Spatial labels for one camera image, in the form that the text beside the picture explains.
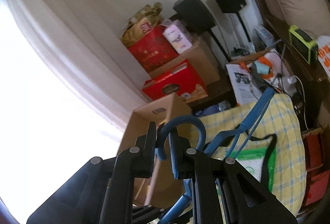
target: black stand pole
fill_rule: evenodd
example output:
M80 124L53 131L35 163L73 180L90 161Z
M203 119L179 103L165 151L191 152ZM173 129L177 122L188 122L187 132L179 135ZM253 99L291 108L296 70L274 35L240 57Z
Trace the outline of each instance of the black stand pole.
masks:
M249 42L251 42L251 38L250 38L250 36L249 36L249 34L248 34L248 31L247 31L247 29L246 29L246 27L245 27L245 25L244 25L244 23L243 23L242 17L240 16L240 13L237 12L236 15L237 15L237 17L238 17L238 20L240 21L240 24L241 24L242 27L243 27L243 30L244 30L245 35L246 35L246 37L247 37L247 40L248 40Z
M221 43L219 42L219 40L217 39L217 37L214 35L213 31L209 29L207 32L211 35L212 39L213 39L213 40L216 42L216 44L219 46L221 52L223 53L223 55L225 56L225 58L227 59L227 61L228 61L228 62L231 62L231 58L230 58L230 56L226 53L226 51L225 51L224 48L222 47Z

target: red gift box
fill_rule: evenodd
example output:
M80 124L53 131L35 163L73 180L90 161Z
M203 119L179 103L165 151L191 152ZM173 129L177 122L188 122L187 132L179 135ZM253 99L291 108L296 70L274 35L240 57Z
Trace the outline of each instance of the red gift box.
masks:
M207 96L204 81L187 59L170 71L146 81L142 91L152 100L176 93L186 103Z
M146 72L152 72L179 54L163 36L166 27L157 25L152 31L128 48Z

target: white curtain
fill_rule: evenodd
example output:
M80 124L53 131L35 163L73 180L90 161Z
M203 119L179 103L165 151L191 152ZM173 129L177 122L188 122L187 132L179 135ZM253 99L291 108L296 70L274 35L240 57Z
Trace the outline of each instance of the white curtain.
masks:
M124 18L107 0L5 0L42 61L77 96L123 131L147 103L148 74L121 44Z

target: bright window light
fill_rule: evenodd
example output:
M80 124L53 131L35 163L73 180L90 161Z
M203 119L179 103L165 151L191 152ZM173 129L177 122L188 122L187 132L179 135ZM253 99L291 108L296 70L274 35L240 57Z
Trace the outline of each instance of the bright window light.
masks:
M21 223L122 133L41 61L0 0L0 197Z

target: yellow plaid bedsheet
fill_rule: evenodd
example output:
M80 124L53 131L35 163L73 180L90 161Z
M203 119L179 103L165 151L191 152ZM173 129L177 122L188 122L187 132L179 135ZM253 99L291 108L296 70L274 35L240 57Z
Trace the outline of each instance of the yellow plaid bedsheet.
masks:
M236 107L224 112L200 118L204 123L210 142L218 132L234 129L246 117L255 103ZM191 129L193 138L198 138L197 130ZM301 207L306 187L305 150L301 139L299 122L291 100L285 94L276 94L266 110L253 136L263 138L276 133L276 166L274 171L273 194L295 216ZM234 151L242 145L246 135L241 135ZM265 148L266 141L248 141L244 149ZM212 156L223 159L229 148L220 147Z

